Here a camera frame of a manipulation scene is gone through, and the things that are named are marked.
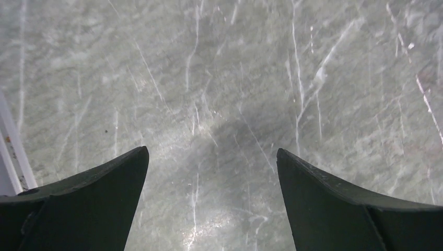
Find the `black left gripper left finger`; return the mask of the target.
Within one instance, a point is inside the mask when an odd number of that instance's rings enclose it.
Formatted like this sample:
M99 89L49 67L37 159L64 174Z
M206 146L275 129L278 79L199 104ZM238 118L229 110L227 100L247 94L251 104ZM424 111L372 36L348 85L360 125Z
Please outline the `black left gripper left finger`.
M124 250L147 147L60 181L1 196L1 250Z

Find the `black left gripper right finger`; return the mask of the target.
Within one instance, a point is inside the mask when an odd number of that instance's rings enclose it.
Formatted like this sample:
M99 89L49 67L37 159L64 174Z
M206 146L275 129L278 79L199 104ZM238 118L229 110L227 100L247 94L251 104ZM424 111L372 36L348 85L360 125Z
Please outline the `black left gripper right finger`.
M297 250L442 250L442 207L376 193L277 151Z

